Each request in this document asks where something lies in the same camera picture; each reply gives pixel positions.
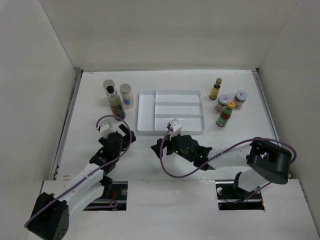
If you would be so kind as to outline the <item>dark soy sauce bottle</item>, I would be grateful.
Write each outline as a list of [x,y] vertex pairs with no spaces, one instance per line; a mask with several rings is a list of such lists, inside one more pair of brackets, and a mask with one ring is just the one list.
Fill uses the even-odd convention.
[[124,120],[126,117],[126,113],[120,96],[115,92],[114,87],[111,85],[109,85],[106,90],[108,92],[108,104],[110,106],[112,114]]

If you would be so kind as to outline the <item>white granule jar blue label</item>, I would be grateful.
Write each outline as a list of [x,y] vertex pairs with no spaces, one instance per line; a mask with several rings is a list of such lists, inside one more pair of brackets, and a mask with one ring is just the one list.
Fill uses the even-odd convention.
[[127,83],[123,83],[120,86],[119,90],[120,90],[124,105],[128,109],[131,109],[134,106],[134,96],[133,96],[133,93],[132,93],[131,86],[129,84],[127,84]]

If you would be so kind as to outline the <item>green label chili sauce bottle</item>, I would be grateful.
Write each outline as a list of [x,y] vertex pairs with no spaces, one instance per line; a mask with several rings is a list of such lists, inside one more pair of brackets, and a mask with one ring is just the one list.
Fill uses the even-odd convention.
[[223,109],[223,111],[220,113],[216,124],[219,127],[225,127],[229,121],[229,119],[231,118],[232,112],[234,107],[236,106],[234,101],[229,101],[227,106]]

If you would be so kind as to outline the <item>small yellow sesame oil bottle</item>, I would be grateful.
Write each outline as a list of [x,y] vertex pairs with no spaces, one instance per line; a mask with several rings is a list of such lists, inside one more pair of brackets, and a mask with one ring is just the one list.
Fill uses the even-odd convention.
[[222,83],[222,79],[221,78],[217,78],[213,87],[212,87],[212,90],[210,92],[210,95],[209,95],[209,98],[211,100],[216,100],[218,95],[219,95],[219,91],[220,91],[220,88],[221,88],[221,83]]

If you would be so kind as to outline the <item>red lid sauce jar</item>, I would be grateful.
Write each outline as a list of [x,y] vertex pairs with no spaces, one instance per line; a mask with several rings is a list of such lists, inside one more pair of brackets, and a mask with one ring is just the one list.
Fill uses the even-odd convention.
[[221,94],[217,99],[217,103],[215,105],[215,110],[218,113],[221,113],[223,111],[223,109],[228,105],[229,101],[230,101],[229,95]]

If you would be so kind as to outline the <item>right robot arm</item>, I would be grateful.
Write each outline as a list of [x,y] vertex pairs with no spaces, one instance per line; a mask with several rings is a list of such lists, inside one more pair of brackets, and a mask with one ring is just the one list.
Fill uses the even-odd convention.
[[255,137],[243,140],[225,150],[205,147],[190,135],[165,136],[151,146],[157,157],[177,154],[193,164],[197,171],[218,170],[226,167],[248,167],[236,174],[231,192],[247,200],[269,184],[285,185],[291,163],[297,158],[296,150],[276,139]]

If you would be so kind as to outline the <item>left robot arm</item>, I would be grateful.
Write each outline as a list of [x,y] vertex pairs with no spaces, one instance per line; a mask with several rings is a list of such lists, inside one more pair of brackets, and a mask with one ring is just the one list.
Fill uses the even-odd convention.
[[125,124],[119,125],[119,131],[106,126],[103,123],[98,128],[102,147],[84,169],[59,190],[42,192],[37,197],[24,227],[42,240],[63,239],[73,215],[89,207],[94,200],[105,200],[112,195],[113,180],[108,175],[136,141],[136,136]]

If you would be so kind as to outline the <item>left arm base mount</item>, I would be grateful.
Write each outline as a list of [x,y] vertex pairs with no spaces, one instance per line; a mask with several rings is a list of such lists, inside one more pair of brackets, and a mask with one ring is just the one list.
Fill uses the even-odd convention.
[[95,199],[85,211],[125,211],[127,209],[128,182],[115,181],[101,197]]

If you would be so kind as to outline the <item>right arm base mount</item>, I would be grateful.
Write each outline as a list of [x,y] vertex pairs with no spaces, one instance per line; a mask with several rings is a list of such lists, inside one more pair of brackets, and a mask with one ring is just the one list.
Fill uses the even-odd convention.
[[253,191],[247,192],[235,187],[234,182],[216,181],[215,182],[218,208],[220,211],[246,211],[246,210],[265,210],[262,194]]

